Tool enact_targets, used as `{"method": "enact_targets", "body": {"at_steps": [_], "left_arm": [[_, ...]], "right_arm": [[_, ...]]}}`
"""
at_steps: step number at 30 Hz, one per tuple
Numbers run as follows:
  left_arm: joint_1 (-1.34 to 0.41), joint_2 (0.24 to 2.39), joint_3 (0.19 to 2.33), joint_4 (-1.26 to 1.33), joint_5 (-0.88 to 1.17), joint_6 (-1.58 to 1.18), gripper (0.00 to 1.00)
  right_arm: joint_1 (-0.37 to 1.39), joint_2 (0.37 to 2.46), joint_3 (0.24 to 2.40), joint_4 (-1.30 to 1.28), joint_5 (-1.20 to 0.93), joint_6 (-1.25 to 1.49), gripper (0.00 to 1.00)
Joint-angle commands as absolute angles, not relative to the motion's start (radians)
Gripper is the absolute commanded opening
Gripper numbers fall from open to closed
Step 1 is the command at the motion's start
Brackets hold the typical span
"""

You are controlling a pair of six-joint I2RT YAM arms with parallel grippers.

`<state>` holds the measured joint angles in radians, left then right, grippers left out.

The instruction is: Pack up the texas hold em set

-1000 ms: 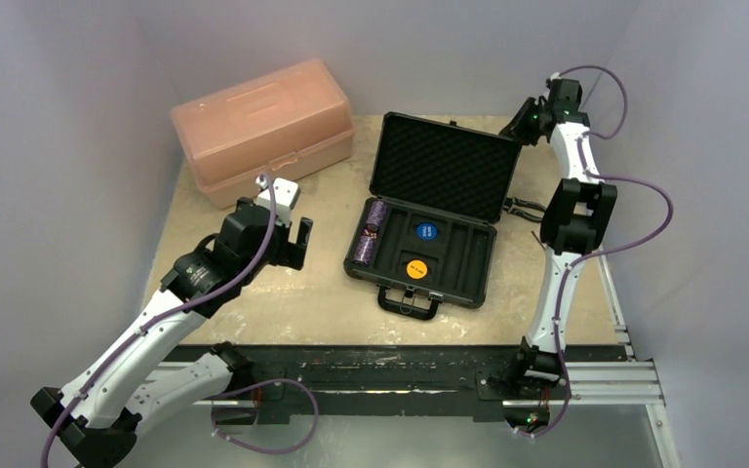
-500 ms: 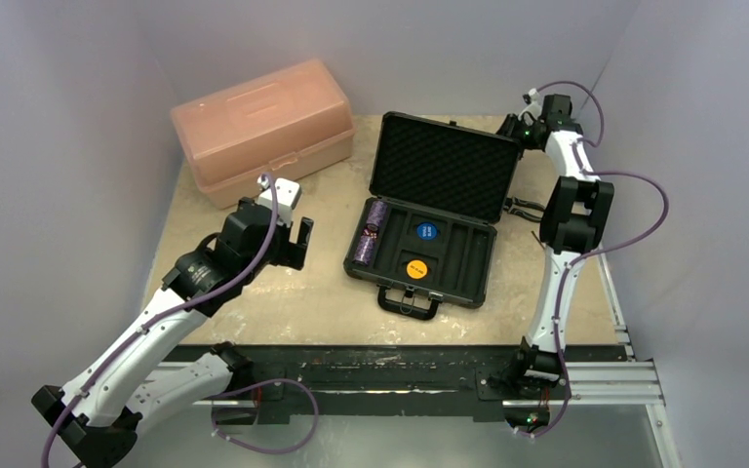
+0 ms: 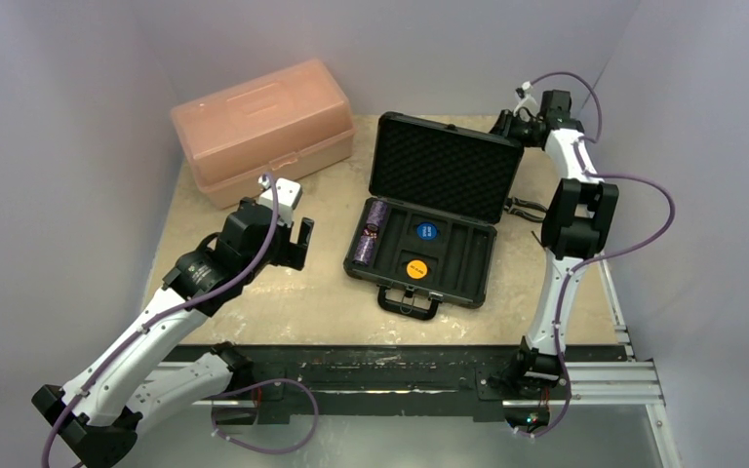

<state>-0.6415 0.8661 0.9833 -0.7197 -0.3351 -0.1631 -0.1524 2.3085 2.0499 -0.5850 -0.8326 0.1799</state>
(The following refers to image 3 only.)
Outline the purple poker chip stack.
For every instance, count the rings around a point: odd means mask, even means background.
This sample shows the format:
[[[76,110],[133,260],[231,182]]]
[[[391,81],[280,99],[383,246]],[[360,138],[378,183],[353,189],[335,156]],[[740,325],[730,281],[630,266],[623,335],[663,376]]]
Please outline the purple poker chip stack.
[[[388,205],[381,200],[373,200],[370,206],[370,210],[366,216],[365,226],[367,226],[369,223],[376,224],[379,230],[381,224],[386,219],[387,214]]]

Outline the yellow big blind button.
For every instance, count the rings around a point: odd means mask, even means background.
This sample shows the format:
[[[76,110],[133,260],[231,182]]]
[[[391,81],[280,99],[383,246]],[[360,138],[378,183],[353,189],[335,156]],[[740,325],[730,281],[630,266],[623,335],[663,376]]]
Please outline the yellow big blind button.
[[[411,279],[420,280],[429,274],[429,266],[421,259],[412,259],[406,265],[406,273]]]

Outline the blue small blind button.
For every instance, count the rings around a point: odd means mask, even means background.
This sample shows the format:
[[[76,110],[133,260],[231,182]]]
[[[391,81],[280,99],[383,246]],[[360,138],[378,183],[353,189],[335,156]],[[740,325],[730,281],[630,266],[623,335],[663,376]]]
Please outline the blue small blind button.
[[[424,241],[435,240],[439,235],[439,229],[432,222],[422,222],[416,227],[417,236]]]

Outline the black foam-lined carry case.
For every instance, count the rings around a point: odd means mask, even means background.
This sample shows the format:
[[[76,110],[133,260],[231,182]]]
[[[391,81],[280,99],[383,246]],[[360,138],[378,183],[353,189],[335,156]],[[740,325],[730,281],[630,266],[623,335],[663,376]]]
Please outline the black foam-lined carry case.
[[[420,321],[444,303],[479,308],[487,294],[504,204],[524,156],[523,145],[490,133],[386,112],[377,122],[369,198],[343,261],[346,274],[377,287],[381,309]],[[388,205],[372,262],[352,262],[373,200]],[[422,222],[435,240],[416,234]],[[429,274],[411,279],[406,265],[421,259]]]

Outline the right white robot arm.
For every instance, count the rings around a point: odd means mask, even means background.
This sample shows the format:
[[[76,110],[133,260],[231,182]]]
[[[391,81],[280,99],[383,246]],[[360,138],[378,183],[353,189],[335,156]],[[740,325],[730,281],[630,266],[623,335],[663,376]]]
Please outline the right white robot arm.
[[[566,333],[576,292],[592,259],[609,237],[619,190],[595,175],[581,123],[572,118],[569,92],[550,90],[537,103],[520,89],[515,110],[499,114],[493,132],[550,158],[559,182],[541,223],[546,255],[536,312],[510,364],[496,382],[530,397],[565,378]]]

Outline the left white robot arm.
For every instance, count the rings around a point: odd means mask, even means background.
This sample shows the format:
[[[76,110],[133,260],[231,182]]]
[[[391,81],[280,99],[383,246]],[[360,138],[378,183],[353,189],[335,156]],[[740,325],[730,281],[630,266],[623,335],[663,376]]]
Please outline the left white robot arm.
[[[253,361],[230,342],[167,375],[150,375],[177,345],[237,297],[266,265],[300,270],[313,222],[291,239],[296,196],[243,199],[222,229],[180,256],[135,321],[91,365],[62,386],[47,384],[31,402],[51,424],[42,464],[61,438],[82,467],[112,467],[138,437],[192,403],[210,397],[259,400]]]

